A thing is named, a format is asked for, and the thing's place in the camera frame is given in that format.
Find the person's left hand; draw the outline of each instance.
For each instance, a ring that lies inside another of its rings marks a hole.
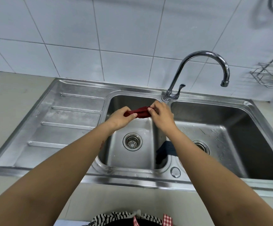
[[[111,114],[109,119],[105,121],[105,123],[108,124],[110,128],[111,134],[114,133],[116,130],[125,127],[130,121],[137,117],[137,113],[124,117],[124,113],[127,111],[131,111],[131,109],[127,106],[120,108],[116,110],[113,114]]]

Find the blue cloth on sink divider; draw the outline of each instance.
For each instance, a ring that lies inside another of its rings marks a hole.
[[[168,155],[177,156],[176,150],[171,141],[166,140],[163,142],[161,147],[156,151],[156,164],[161,164],[162,160],[165,159]]]

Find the hand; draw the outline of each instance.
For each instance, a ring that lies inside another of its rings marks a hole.
[[[167,135],[167,132],[173,129],[177,129],[174,122],[174,115],[170,108],[164,102],[155,101],[150,108],[149,113],[155,125]]]
[[[105,123],[108,124],[108,127],[110,128],[111,134],[114,133],[116,130],[125,127],[130,121],[137,117],[137,113],[124,117],[124,113],[127,111],[131,111],[131,109],[127,106],[120,108],[116,110],[113,114],[111,114],[109,119],[105,121]]]

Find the black and white striped fabric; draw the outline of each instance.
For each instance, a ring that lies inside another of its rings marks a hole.
[[[121,219],[126,219],[126,218],[131,218],[131,215],[133,213],[128,213],[128,212],[121,212],[121,213],[116,213],[116,212],[112,212],[110,215],[106,215],[106,214],[100,214],[98,216],[96,216],[90,223],[88,226],[105,226],[106,224],[116,221],[116,220],[121,220]],[[148,214],[142,214],[141,218],[149,220],[151,222],[157,223],[159,225],[162,225],[163,222],[161,219],[155,217],[155,216],[151,216]]]

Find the double bowl sink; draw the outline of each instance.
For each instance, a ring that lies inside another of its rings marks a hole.
[[[163,93],[55,79],[1,147],[0,175],[24,175],[114,111],[149,106]],[[199,148],[259,194],[273,196],[273,130],[251,100],[181,93],[168,106],[177,127]],[[195,190],[178,157],[156,163],[166,140],[152,118],[136,118],[107,139],[82,182]]]

